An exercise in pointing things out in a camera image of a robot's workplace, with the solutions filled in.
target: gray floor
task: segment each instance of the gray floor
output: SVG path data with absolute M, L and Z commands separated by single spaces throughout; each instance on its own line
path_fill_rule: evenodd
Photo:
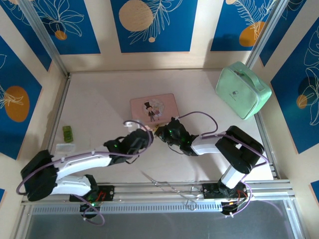
M 234 218 L 221 213 L 104 215 L 97 227 L 80 215 L 32 216 L 28 239 L 292 239 L 282 201 L 253 201 Z

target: black cable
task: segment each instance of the black cable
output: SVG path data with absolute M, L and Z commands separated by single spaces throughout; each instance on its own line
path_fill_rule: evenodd
M 132 164 L 132 163 L 134 163 L 138 158 L 139 158 L 139 156 L 137 156 L 132 162 L 129 162 L 129 161 L 127 161 L 127 160 L 125 160 L 125 162 L 128 163 L 128 164 Z
M 178 154 L 181 154 L 181 155 L 184 154 L 184 153 L 180 153 L 180 152 L 176 151 L 175 149 L 172 149 L 169 144 L 168 144 L 168 147 L 169 147 L 169 149 L 170 149 L 171 151 L 174 151 L 175 153 L 178 153 Z

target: mint green lunch box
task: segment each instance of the mint green lunch box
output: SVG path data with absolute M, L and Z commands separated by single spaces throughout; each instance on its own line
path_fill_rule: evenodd
M 216 93 L 240 118 L 246 120 L 266 103 L 271 89 L 247 66 L 236 62 L 222 70 Z

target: small green object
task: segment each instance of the small green object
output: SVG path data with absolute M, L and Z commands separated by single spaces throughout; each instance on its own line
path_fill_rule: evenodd
M 66 143 L 73 142 L 73 133 L 72 133 L 71 126 L 63 126 L 62 130 L 63 130 L 64 142 Z

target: metal frame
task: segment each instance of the metal frame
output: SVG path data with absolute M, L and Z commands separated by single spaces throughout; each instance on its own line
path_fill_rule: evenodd
M 200 182 L 172 182 L 170 183 L 180 193 L 196 202 L 199 212 L 220 211 L 219 202 L 214 199 L 204 199 L 201 192 L 203 183 L 215 183 L 212 181 Z M 295 194 L 289 180 L 250 181 L 252 188 L 252 200 L 283 200 L 286 212 L 294 232 L 295 238 L 309 238 L 299 216 Z M 173 192 L 168 185 L 162 186 L 162 191 L 153 183 L 102 183 L 99 185 L 114 185 L 114 199 L 105 202 L 101 208 L 103 214 L 117 213 L 163 213 L 163 212 L 192 212 L 194 204 L 190 208 L 186 206 L 187 200 Z M 79 203 L 69 202 L 68 195 L 49 196 L 41 201 L 29 202 L 24 196 L 17 218 L 15 230 L 11 238 L 23 239 L 26 236 L 32 215 L 39 214 L 77 214 Z
M 264 25 L 260 33 L 260 36 L 257 38 L 257 41 L 251 51 L 251 54 L 248 57 L 248 60 L 246 62 L 246 66 L 248 68 L 251 69 L 255 65 L 261 51 L 263 50 L 266 42 L 268 41 L 271 33 L 273 32 L 278 20 L 280 19 L 288 3 L 289 0 L 277 0 L 277 2 L 275 3 L 273 10 L 269 14 L 266 24 Z
M 19 0 L 19 7 L 51 59 L 57 64 L 59 70 L 67 76 L 68 72 L 61 60 L 59 51 L 56 49 L 32 3 L 29 0 Z
M 59 99 L 59 106 L 58 106 L 57 112 L 56 112 L 56 114 L 54 116 L 53 127 L 52 127 L 52 130 L 51 130 L 50 136 L 49 136 L 48 144 L 46 146 L 46 148 L 49 150 L 50 153 L 51 153 L 53 145 L 54 145 L 54 139 L 55 139 L 55 135 L 56 135 L 56 132 L 57 132 L 57 129 L 58 129 L 58 125 L 59 125 L 59 122 L 60 122 L 60 118 L 61 118 L 61 115 L 62 115 L 65 99 L 66 99 L 66 96 L 68 94 L 71 77 L 72 77 L 71 75 L 68 75 L 68 78 L 65 81 L 65 85 L 64 85 L 64 88 L 63 88 L 63 93 L 61 95 L 61 98 Z
M 266 25 L 257 39 L 255 46 L 249 56 L 246 65 L 252 68 L 256 60 L 259 58 L 259 54 L 265 46 L 269 36 L 271 35 L 274 27 L 276 26 L 283 10 L 285 9 L 289 0 L 277 1 L 274 10 L 271 12 Z M 32 4 L 28 0 L 20 0 L 20 8 L 24 13 L 26 19 L 30 22 L 33 30 L 39 37 L 41 43 L 49 53 L 50 57 L 56 62 L 60 71 L 70 76 L 59 56 L 59 53 L 54 46 L 52 39 L 45 30 L 40 18 L 37 16 Z M 70 77 L 66 80 L 63 93 L 59 100 L 59 107 L 55 115 L 53 128 L 50 134 L 47 149 L 51 152 L 53 148 L 54 138 L 57 132 L 59 120 L 61 118 L 63 106 L 66 100 L 68 88 L 70 85 Z M 266 150 L 266 154 L 270 160 L 270 166 L 273 171 L 274 178 L 280 178 L 276 169 L 276 157 L 273 153 L 271 144 L 267 132 L 264 127 L 264 123 L 260 114 L 255 115 L 257 126 Z M 171 182 L 170 184 L 176 188 L 181 194 L 187 198 L 194 200 L 198 205 L 214 205 L 214 200 L 205 200 L 201 193 L 202 183 L 215 183 L 215 182 Z M 300 217 L 299 208 L 296 203 L 295 194 L 292 190 L 292 186 L 289 180 L 274 180 L 274 181 L 251 181 L 248 182 L 252 187 L 253 198 L 252 200 L 283 200 L 286 211 L 292 225 L 294 236 L 296 238 L 309 238 L 305 224 Z M 176 192 L 173 192 L 169 186 L 162 186 L 163 189 L 167 190 L 163 192 L 162 189 L 156 187 L 153 183 L 114 183 L 115 194 L 114 200 L 108 202 L 104 207 L 125 207 L 127 205 L 184 205 L 187 200 Z M 11 234 L 11 239 L 18 238 L 22 239 L 26 237 L 27 229 L 30 224 L 33 213 L 38 208 L 52 208 L 52 207 L 63 207 L 72 208 L 78 207 L 78 203 L 71 203 L 68 201 L 67 195 L 54 195 L 45 198 L 38 202 L 29 202 L 26 196 L 23 197 L 21 207 L 18 213 L 14 230 Z

